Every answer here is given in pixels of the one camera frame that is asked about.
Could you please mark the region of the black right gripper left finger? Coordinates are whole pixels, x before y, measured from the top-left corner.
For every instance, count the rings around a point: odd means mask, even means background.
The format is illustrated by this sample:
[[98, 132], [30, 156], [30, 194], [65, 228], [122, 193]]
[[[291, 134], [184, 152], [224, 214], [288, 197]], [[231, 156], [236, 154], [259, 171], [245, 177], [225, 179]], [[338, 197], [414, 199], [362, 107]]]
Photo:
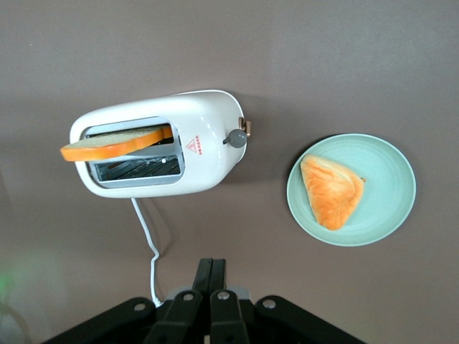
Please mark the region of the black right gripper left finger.
[[201, 259], [191, 288], [161, 306], [134, 297], [47, 340], [47, 343], [192, 343], [204, 295], [208, 293], [213, 259]]

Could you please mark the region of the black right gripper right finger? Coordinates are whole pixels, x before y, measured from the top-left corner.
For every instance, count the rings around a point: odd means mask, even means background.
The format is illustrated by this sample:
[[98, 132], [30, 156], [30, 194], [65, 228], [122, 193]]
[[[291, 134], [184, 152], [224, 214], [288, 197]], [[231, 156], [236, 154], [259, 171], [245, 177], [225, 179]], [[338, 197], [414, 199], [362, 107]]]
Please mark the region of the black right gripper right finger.
[[211, 343], [362, 343], [357, 337], [287, 299], [268, 295], [257, 302], [226, 288], [226, 261], [209, 268]]

